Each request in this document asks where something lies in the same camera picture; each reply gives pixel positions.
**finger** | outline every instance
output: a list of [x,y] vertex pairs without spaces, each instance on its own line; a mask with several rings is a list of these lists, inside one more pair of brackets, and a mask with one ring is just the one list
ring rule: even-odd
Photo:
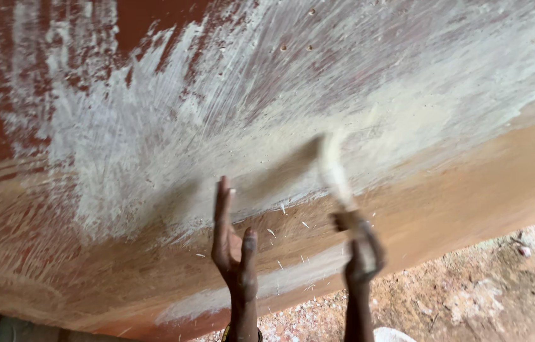
[[343,224],[343,220],[341,218],[341,214],[330,214],[331,220],[333,221],[333,224],[335,225],[335,230],[338,232],[343,232],[347,230],[347,226]]
[[376,271],[381,271],[386,264],[386,252],[385,248],[379,241],[378,237],[375,235],[374,231],[370,228],[370,222],[366,221],[364,231],[366,232],[366,239],[370,245],[370,248],[373,250],[373,255],[375,255],[375,268]]
[[217,183],[215,198],[215,229],[213,231],[213,250],[211,256],[217,266],[226,262],[225,245],[229,231],[229,211],[224,210],[224,206],[229,206],[229,180],[226,176],[221,177]]
[[350,249],[352,250],[352,258],[350,259],[350,262],[354,267],[354,272],[363,272],[364,260],[362,260],[362,255],[360,255],[360,242],[358,240],[352,240],[350,242]]
[[257,254],[257,233],[251,227],[248,227],[244,232],[244,240],[242,241],[242,258],[240,260],[240,268],[244,271],[254,271],[255,258]]
[[232,197],[235,189],[230,188],[229,179],[226,176],[221,177],[217,186],[217,199],[215,205],[215,222],[229,224],[230,208],[232,206]]
[[247,300],[253,299],[256,295],[257,273],[255,268],[255,259],[257,254],[257,233],[252,229],[246,229],[244,241],[242,243],[242,259],[238,269],[238,284],[244,292]]

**white paint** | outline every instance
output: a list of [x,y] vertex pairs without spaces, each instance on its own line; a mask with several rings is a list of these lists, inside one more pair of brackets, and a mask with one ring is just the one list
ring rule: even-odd
[[124,335],[125,333],[127,333],[128,330],[130,330],[130,329],[132,329],[132,328],[133,328],[133,327],[130,327],[130,328],[128,328],[128,329],[126,329],[126,330],[120,332],[119,335],[116,336],[116,337],[120,337],[120,336]]
[[[349,261],[349,255],[347,253],[345,256],[339,253],[339,249],[343,245],[333,246],[317,254],[313,257],[314,263],[311,265],[300,263],[283,268],[280,271],[272,271],[259,275],[259,291],[257,297],[269,298],[278,295],[280,292],[285,293],[301,286],[311,285],[324,279],[324,277],[342,272],[345,263]],[[230,293],[226,287],[218,290],[204,290],[173,303],[157,316],[155,322],[156,324],[163,324],[179,318],[193,320],[204,312],[215,313],[230,306]]]
[[[139,61],[116,65],[108,52],[117,50],[115,0],[87,1],[76,18],[51,13],[45,37],[38,35],[39,3],[16,1],[11,55],[3,53],[0,36],[0,74],[6,75],[0,77],[0,115],[17,158],[44,154],[51,174],[75,175],[74,194],[55,193],[54,200],[74,206],[76,229],[88,244],[108,237],[134,239],[152,223],[169,227],[160,244],[190,242],[210,222],[213,187],[221,174],[232,176],[239,189],[235,220],[278,203],[283,208],[285,199],[294,203],[323,195],[314,168],[300,168],[299,177],[254,190],[315,132],[338,126],[351,131],[341,159],[360,192],[505,133],[512,129],[508,121],[535,100],[535,2],[529,0],[486,7],[439,0],[415,2],[408,10],[398,8],[403,2],[376,7],[347,0],[318,4],[324,17],[311,22],[315,17],[300,17],[307,11],[300,0],[243,2],[209,37],[191,85],[184,81],[188,61],[206,22],[184,27],[167,66],[155,73],[172,29],[150,28],[150,50]],[[54,11],[65,4],[53,1]],[[233,6],[221,15],[234,12]],[[426,21],[428,11],[434,15]],[[502,15],[505,19],[495,20]],[[242,17],[243,24],[234,26]],[[466,19],[453,21],[461,17]],[[400,30],[388,31],[396,27]],[[459,36],[447,38],[454,30]],[[390,38],[382,40],[386,32]],[[277,49],[282,43],[287,51]],[[304,50],[308,44],[313,51]],[[46,76],[36,66],[37,51],[47,56]],[[89,52],[84,60],[81,51]],[[296,51],[302,53],[293,60]],[[314,81],[312,64],[325,51],[332,58]],[[393,55],[395,65],[390,65]],[[70,68],[72,62],[79,66]],[[380,67],[388,71],[376,79],[376,87],[345,88]],[[70,74],[81,75],[80,84],[89,91],[71,86]],[[34,80],[42,77],[52,91],[38,97]],[[266,84],[272,88],[262,89]],[[188,95],[182,96],[186,86]],[[342,97],[321,99],[334,91]],[[245,126],[253,111],[258,118]],[[226,119],[226,113],[234,119]],[[26,147],[30,135],[50,137],[51,143],[39,150]],[[435,157],[395,168],[436,146],[441,152]],[[257,161],[251,155],[270,159],[265,168],[249,172]],[[33,181],[27,184],[30,190]]]

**debris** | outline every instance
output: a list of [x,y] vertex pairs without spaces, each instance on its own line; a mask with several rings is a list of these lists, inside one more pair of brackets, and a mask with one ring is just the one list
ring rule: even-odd
[[432,324],[430,325],[430,328],[428,329],[428,332],[431,332],[432,331],[432,328],[434,327],[434,323],[436,323],[436,320],[438,319],[438,315],[440,313],[436,313],[436,317],[434,317],[434,321],[432,321]]
[[531,249],[527,246],[520,246],[518,248],[518,253],[521,253],[524,257],[530,257],[531,256]]
[[424,314],[426,315],[431,315],[432,314],[432,309],[426,307],[425,305],[423,305],[423,303],[421,301],[417,301],[417,306],[419,306],[419,310],[421,310],[421,312],[423,312]]

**ground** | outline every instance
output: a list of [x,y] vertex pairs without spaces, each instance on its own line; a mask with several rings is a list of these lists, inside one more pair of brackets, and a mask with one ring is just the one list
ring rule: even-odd
[[[371,298],[375,327],[417,341],[535,342],[535,226],[380,277]],[[346,303],[339,291],[263,316],[259,327],[266,342],[343,341]]]

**hand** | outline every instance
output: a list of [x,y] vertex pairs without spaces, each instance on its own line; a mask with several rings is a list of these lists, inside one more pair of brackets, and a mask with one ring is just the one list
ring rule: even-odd
[[257,233],[246,229],[244,243],[233,231],[230,221],[233,189],[227,177],[218,183],[215,202],[215,235],[211,257],[232,293],[232,299],[249,302],[255,299],[258,290],[255,256]]
[[227,177],[217,185],[215,234],[211,257],[226,281],[232,297],[229,341],[258,340],[256,295],[259,288],[255,268],[257,233],[246,229],[244,241],[233,231],[230,208],[234,190]]
[[[345,268],[345,279],[349,292],[349,301],[346,311],[345,342],[374,342],[373,322],[370,316],[369,295],[370,280],[373,279],[385,264],[385,251],[383,246],[373,235],[370,223],[362,218],[359,212],[346,212],[333,214],[335,224],[339,231],[347,230],[344,222],[351,219],[357,222],[358,227],[364,232],[362,238],[350,242],[352,257]],[[375,256],[375,269],[365,272],[364,261],[360,252],[361,248],[370,246]]]
[[[344,215],[351,215],[357,222],[358,227],[364,232],[361,240],[354,239],[350,242],[352,257],[345,268],[345,278],[350,297],[368,297],[370,293],[370,281],[385,267],[385,250],[377,237],[373,234],[370,222],[365,220],[358,211],[332,214],[333,220],[339,231],[347,230]],[[375,257],[375,269],[365,272],[365,265],[361,256],[361,248],[370,246]]]

